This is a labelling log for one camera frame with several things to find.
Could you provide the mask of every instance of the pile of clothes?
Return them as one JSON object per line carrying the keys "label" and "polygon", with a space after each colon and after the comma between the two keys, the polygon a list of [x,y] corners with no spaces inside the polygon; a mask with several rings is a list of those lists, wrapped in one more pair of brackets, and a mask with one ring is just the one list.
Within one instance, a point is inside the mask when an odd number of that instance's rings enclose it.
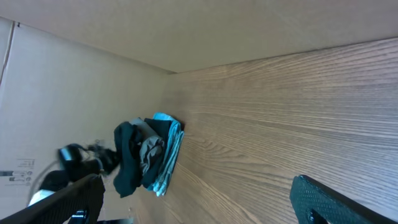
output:
{"label": "pile of clothes", "polygon": [[169,186],[184,132],[170,115],[156,113],[152,119],[136,118],[114,130],[120,170],[113,181],[120,197],[143,185],[157,196]]}

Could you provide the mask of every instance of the blue cloth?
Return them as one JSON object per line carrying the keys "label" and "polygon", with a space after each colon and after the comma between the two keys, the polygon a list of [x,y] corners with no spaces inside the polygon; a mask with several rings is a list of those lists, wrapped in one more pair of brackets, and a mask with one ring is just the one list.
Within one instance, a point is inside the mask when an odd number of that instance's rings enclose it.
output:
{"label": "blue cloth", "polygon": [[169,186],[174,166],[177,161],[178,152],[180,150],[182,138],[184,137],[184,132],[181,131],[181,124],[170,115],[158,112],[154,114],[153,119],[172,121],[169,131],[169,140],[167,141],[167,147],[163,158],[163,164],[159,169],[159,174],[156,178],[156,181],[147,188],[147,190],[153,190],[156,192],[156,196],[159,197],[166,193],[167,187]]}

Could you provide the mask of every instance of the folded cloth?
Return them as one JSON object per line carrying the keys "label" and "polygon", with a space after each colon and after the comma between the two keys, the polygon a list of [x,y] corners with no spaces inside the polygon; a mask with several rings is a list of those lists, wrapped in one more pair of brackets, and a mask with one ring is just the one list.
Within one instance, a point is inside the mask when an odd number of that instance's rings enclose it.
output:
{"label": "folded cloth", "polygon": [[139,151],[142,175],[145,175],[156,160],[163,159],[160,158],[162,156],[163,145],[163,140],[158,136],[151,136],[142,143],[141,150]]}
{"label": "folded cloth", "polygon": [[141,120],[141,118],[136,118],[130,121],[130,123],[137,125],[138,130],[144,136],[144,141],[151,136],[158,136],[156,131],[150,128],[150,126],[147,123],[145,123],[143,120]]}
{"label": "folded cloth", "polygon": [[172,122],[170,126],[167,147],[164,153],[163,163],[159,169],[159,175],[157,176],[155,182],[147,188],[148,190],[153,190],[156,192],[156,196],[159,197],[166,193],[167,187],[169,186],[184,132],[181,130],[181,124],[170,115],[158,112],[154,115],[153,119]]}
{"label": "folded cloth", "polygon": [[149,118],[145,118],[144,121],[164,140],[164,142],[167,142],[172,121]]}
{"label": "folded cloth", "polygon": [[141,184],[139,150],[142,138],[138,127],[128,122],[121,123],[114,130],[116,152],[122,156],[122,159],[119,173],[113,180],[113,185],[121,198],[134,193]]}

